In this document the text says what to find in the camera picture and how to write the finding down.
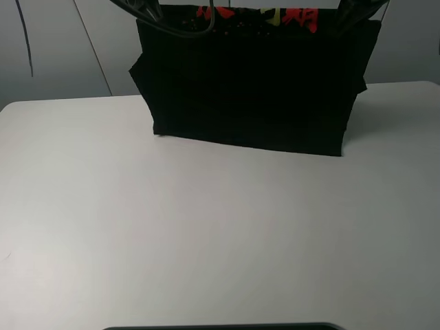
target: black bag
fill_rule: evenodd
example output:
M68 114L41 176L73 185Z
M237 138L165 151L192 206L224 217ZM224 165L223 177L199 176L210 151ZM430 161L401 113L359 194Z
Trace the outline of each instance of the black bag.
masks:
M374 10L349 5L216 8L214 30L203 38L138 21L143 53L130 74L151 110L154 134L341 156L381 27L367 19ZM185 31L210 22L209 7L162 10L167 24Z

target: black object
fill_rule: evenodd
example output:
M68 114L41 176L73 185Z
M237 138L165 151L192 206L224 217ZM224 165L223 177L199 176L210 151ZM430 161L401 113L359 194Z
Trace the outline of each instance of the black object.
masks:
M105 330L342 330L330 323L197 325L184 327L116 327Z
M172 34L181 38L199 38L209 34L215 24L214 0L209 0L211 16L210 25L204 31L186 32L175 29L166 24L159 0L110 0L119 8L133 15L143 23L159 31Z
M213 32L196 39L138 21L143 53L130 73L154 134L341 156L381 27L365 18L370 10L354 11L353 24L345 8L217 8ZM162 10L169 25L187 31L206 29L211 14L196 6Z

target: wire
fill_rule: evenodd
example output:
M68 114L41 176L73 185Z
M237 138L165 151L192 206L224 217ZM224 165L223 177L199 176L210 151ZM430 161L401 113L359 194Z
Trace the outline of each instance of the wire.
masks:
M215 24L215 7L214 7L214 0L209 0L209 5L211 9L211 22L208 28L204 31L200 32L186 32L182 30L175 29L171 26L167 26L163 23L160 23L155 18L154 13L152 13L148 8L146 9L150 16L146 15L143 12L140 12L138 8L140 8L138 5L136 5L137 1L134 1L135 7L129 5L126 3L125 0L110 0L115 5L117 5L119 8L125 10L129 14L133 15L137 19L141 20L145 24L151 26L152 28L155 28L156 30L172 34L173 36L178 36L181 38L200 38L202 36L208 35L213 29Z

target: table surface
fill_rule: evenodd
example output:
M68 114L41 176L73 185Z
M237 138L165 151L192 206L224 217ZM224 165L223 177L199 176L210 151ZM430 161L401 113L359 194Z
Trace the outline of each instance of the table surface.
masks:
M0 329L440 327L439 86L370 85L344 157L151 125L140 96L0 113Z

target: black tote bag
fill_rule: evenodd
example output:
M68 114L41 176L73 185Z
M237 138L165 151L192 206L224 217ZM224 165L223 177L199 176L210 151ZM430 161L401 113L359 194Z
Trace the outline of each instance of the black tote bag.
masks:
M367 18L372 10L359 18L349 5L217 7L214 30L203 38L179 38L138 21L142 55L130 74L154 134L341 156L381 27ZM209 7L162 10L167 24L181 30L204 30L210 22Z

